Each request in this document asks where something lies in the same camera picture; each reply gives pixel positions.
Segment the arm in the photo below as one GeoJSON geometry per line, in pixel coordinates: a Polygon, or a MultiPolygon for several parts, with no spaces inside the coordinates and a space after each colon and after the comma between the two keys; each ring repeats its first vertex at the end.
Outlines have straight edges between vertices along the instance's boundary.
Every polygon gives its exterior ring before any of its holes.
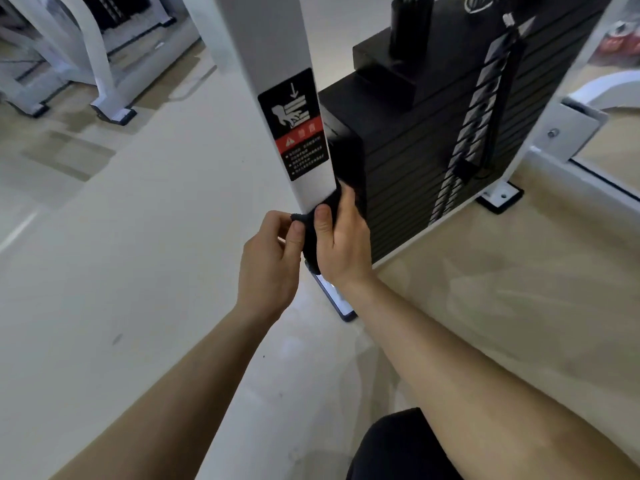
{"type": "Polygon", "coordinates": [[[372,272],[369,229],[343,188],[316,210],[318,263],[382,347],[466,480],[640,479],[586,421],[428,317],[372,272]]]}
{"type": "Polygon", "coordinates": [[[301,223],[269,212],[244,246],[231,313],[52,480],[195,478],[256,348],[296,294],[303,240],[301,223]]]}

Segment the person's right arm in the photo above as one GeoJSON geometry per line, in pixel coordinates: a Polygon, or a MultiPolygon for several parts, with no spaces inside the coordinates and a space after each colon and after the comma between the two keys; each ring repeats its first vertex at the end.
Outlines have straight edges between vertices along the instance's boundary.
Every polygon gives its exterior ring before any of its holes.
{"type": "Polygon", "coordinates": [[[369,229],[343,185],[335,228],[316,209],[323,276],[363,320],[465,480],[640,479],[586,421],[544,395],[379,281],[369,229]]]}

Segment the black cylinder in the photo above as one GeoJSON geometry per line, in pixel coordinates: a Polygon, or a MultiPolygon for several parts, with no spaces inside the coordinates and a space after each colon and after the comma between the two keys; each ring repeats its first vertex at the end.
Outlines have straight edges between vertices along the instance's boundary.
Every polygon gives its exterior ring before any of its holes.
{"type": "Polygon", "coordinates": [[[393,58],[411,61],[425,55],[434,3],[435,0],[393,0],[391,2],[389,53],[393,58]]]}

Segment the person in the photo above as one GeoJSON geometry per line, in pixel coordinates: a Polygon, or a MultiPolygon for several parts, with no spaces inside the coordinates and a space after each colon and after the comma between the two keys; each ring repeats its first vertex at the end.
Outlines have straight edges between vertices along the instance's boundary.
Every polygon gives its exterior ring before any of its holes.
{"type": "MultiPolygon", "coordinates": [[[[377,279],[351,188],[343,185],[335,227],[326,205],[314,218],[323,276],[419,405],[370,428],[348,479],[640,479],[586,421],[377,279]]],[[[290,215],[267,213],[244,246],[233,310],[53,479],[194,478],[252,355],[296,294],[304,236],[290,215]]]]}

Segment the black and red sticker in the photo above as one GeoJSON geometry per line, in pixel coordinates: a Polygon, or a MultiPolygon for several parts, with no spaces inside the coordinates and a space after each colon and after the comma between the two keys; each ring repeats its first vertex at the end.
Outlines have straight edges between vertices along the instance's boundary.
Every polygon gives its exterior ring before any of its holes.
{"type": "Polygon", "coordinates": [[[292,182],[329,161],[310,68],[263,92],[258,102],[292,182]]]}

